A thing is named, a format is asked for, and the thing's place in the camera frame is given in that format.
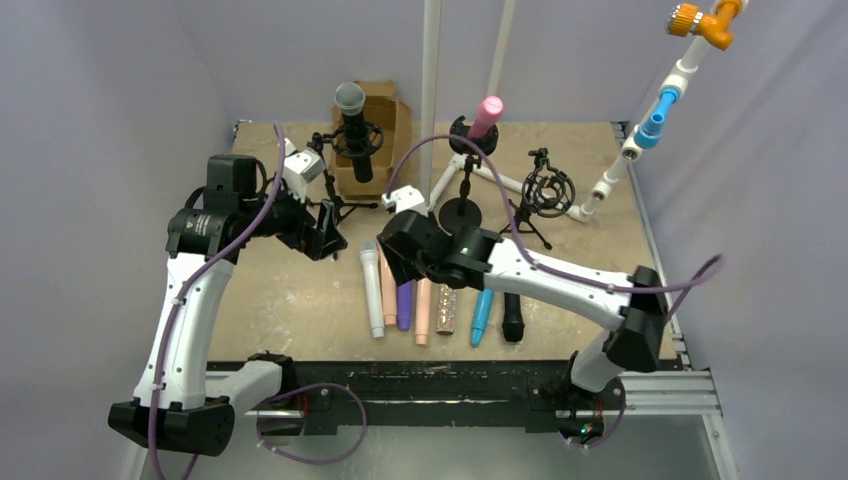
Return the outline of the white microphone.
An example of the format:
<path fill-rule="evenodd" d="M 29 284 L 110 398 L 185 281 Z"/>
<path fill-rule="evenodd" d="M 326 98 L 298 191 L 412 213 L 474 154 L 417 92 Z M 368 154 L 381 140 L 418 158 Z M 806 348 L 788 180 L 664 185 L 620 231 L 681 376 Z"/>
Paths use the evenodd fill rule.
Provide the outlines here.
<path fill-rule="evenodd" d="M 382 310 L 381 282 L 379 273 L 379 255 L 374 241 L 364 242 L 359 250 L 362 266 L 368 321 L 371 335 L 381 339 L 385 335 Z"/>

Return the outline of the beige microphone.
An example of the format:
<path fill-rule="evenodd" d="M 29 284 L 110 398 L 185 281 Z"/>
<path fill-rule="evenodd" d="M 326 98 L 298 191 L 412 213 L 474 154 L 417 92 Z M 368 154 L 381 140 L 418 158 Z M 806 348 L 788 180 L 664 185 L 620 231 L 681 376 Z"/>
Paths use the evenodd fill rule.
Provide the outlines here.
<path fill-rule="evenodd" d="M 418 346 L 427 346 L 429 342 L 431 289 L 432 282 L 426 278 L 416 284 L 414 338 Z"/>
<path fill-rule="evenodd" d="M 380 245 L 377 245 L 377 251 L 380 265 L 383 320 L 386 326 L 396 326 L 398 314 L 397 286 Z"/>

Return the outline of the purple microphone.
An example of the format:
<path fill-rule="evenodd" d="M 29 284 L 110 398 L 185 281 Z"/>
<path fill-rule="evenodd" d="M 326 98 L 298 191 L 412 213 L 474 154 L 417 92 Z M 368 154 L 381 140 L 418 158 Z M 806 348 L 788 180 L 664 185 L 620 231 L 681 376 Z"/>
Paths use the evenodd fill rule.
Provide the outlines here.
<path fill-rule="evenodd" d="M 397 327 L 408 331 L 414 317 L 415 282 L 409 281 L 397 288 Z"/>

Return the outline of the round base mic stand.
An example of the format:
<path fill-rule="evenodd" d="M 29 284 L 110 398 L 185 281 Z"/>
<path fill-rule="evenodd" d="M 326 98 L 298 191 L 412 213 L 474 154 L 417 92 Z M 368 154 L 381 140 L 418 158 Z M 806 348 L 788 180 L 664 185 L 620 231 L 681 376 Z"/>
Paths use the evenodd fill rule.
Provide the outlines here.
<path fill-rule="evenodd" d="M 492 154 L 497 147 L 499 139 L 498 127 L 496 125 L 484 127 L 483 136 L 479 139 L 472 139 L 470 136 L 471 127 L 465 124 L 465 120 L 466 117 L 464 115 L 457 117 L 452 122 L 449 133 L 466 137 L 486 155 Z M 451 177 L 458 171 L 462 171 L 464 176 L 460 182 L 459 196 L 447 200 L 442 205 L 438 212 L 438 222 L 447 232 L 458 233 L 465 227 L 479 227 L 482 222 L 480 207 L 469 198 L 471 174 L 476 168 L 481 167 L 482 160 L 479 155 L 462 142 L 450 140 L 449 144 L 454 152 L 454 156 L 440 177 L 439 183 L 444 188 Z"/>

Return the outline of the glitter sequin microphone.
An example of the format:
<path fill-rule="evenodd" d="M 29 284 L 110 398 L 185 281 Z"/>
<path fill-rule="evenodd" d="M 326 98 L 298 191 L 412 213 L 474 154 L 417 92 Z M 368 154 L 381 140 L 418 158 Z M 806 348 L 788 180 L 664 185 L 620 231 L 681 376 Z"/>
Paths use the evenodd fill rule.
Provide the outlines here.
<path fill-rule="evenodd" d="M 440 285 L 437 294 L 436 333 L 449 336 L 455 330 L 457 292 L 447 285 Z"/>

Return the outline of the blue microphone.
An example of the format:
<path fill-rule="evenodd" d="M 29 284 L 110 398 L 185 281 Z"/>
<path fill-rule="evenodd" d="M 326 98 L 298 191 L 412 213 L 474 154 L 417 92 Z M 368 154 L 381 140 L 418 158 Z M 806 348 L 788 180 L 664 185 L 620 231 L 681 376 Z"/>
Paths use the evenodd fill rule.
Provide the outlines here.
<path fill-rule="evenodd" d="M 478 347 L 488 326 L 495 292 L 491 289 L 480 291 L 476 297 L 475 308 L 471 322 L 470 345 Z"/>

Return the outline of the tripod shock mount stand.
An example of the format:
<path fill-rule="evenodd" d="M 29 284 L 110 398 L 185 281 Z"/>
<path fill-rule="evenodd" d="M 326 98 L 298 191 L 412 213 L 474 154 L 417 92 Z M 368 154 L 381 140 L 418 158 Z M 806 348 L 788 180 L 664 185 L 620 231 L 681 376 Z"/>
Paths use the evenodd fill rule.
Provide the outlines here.
<path fill-rule="evenodd" d="M 362 157 L 365 153 L 375 154 L 382 147 L 385 137 L 382 129 L 376 124 L 366 121 L 365 125 L 366 136 L 363 140 L 364 152 L 362 154 L 356 155 L 359 157 Z M 345 133 L 347 130 L 347 127 L 339 126 L 332 133 L 314 132 L 311 136 L 311 140 L 307 143 L 307 147 L 314 151 L 318 155 L 318 157 L 325 163 L 325 170 L 323 172 L 324 187 L 327 194 L 327 198 L 335 206 L 335 225 L 340 224 L 351 213 L 353 213 L 359 208 L 373 210 L 378 207 L 378 204 L 374 202 L 346 201 L 337 192 L 336 177 L 331 173 L 331 163 L 324 158 L 323 149 L 325 145 L 330 145 L 335 153 L 352 153 L 353 150 L 350 147 L 342 148 L 335 142 L 335 139 Z"/>
<path fill-rule="evenodd" d="M 576 199 L 576 187 L 568 174 L 551 165 L 547 148 L 531 150 L 528 155 L 533 158 L 534 168 L 519 187 L 519 202 L 509 200 L 510 223 L 499 234 L 510 233 L 515 224 L 519 234 L 534 234 L 545 249 L 552 250 L 553 244 L 533 224 L 532 217 L 553 219 L 565 215 Z"/>

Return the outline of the black microphone orange cap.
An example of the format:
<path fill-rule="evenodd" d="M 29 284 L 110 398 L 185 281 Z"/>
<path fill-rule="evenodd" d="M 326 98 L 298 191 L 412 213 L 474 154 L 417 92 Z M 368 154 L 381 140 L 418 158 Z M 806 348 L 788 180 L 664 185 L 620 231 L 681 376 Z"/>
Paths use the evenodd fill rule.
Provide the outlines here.
<path fill-rule="evenodd" d="M 521 297 L 517 294 L 504 293 L 503 308 L 501 324 L 503 338 L 506 342 L 518 343 L 523 340 L 525 329 Z"/>

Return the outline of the cardboard box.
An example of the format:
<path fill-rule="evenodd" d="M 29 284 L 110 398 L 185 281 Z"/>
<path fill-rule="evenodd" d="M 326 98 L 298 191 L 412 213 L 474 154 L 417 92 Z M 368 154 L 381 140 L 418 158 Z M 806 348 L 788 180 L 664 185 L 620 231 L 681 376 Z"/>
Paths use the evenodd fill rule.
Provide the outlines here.
<path fill-rule="evenodd" d="M 338 193 L 350 199 L 379 198 L 394 174 L 398 161 L 411 146 L 411 109 L 401 99 L 393 81 L 357 81 L 365 94 L 364 120 L 381 129 L 382 135 L 371 134 L 371 143 L 376 145 L 383 138 L 382 146 L 370 155 L 373 178 L 368 183 L 355 179 L 350 159 L 330 152 L 330 171 L 336 178 Z"/>

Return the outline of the black sparkly microphone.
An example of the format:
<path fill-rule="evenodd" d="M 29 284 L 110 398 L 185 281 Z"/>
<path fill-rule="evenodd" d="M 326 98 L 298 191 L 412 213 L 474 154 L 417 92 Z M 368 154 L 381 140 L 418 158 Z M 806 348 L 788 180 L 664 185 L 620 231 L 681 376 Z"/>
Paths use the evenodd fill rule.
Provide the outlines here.
<path fill-rule="evenodd" d="M 354 82 L 344 82 L 335 91 L 335 106 L 339 109 L 343 121 L 345 151 L 341 156 L 351 161 L 355 180 L 368 183 L 373 179 L 371 164 L 372 144 L 370 128 L 364 117 L 366 95 Z"/>

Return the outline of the pink microphone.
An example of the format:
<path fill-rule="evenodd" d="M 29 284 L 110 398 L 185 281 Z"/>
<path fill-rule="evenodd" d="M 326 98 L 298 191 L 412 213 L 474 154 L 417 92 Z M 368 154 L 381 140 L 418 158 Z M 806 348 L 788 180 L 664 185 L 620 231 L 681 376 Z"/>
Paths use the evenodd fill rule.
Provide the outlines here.
<path fill-rule="evenodd" d="M 478 106 L 475 119 L 466 136 L 473 140 L 483 138 L 500 120 L 503 111 L 504 103 L 500 97 L 487 96 Z"/>

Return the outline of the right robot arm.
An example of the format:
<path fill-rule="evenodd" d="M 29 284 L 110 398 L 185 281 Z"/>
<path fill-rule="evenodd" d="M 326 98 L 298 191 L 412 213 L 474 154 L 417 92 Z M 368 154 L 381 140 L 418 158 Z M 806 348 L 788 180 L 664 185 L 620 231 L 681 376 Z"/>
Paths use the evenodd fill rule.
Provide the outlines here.
<path fill-rule="evenodd" d="M 601 333 L 571 361 L 569 381 L 597 393 L 624 371 L 658 369 L 666 301 L 655 270 L 593 270 L 545 255 L 523 254 L 514 241 L 479 227 L 456 234 L 411 211 L 396 214 L 377 236 L 394 279 L 427 278 L 455 290 L 516 294 L 576 313 Z"/>

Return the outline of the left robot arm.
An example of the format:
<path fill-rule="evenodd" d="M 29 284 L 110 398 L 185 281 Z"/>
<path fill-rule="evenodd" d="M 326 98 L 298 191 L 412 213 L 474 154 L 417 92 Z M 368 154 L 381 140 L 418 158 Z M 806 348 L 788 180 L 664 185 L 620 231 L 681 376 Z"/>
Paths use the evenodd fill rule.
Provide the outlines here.
<path fill-rule="evenodd" d="M 254 354 L 220 381 L 207 379 L 207 362 L 224 292 L 249 240 L 273 237 L 313 261 L 346 247 L 334 204 L 323 201 L 317 214 L 308 209 L 308 186 L 324 170 L 311 151 L 289 154 L 271 189 L 254 157 L 208 160 L 205 185 L 168 223 L 156 337 L 132 398 L 110 408 L 111 429 L 151 453 L 214 457 L 228 445 L 239 416 L 297 389 L 293 360 L 283 354 Z"/>

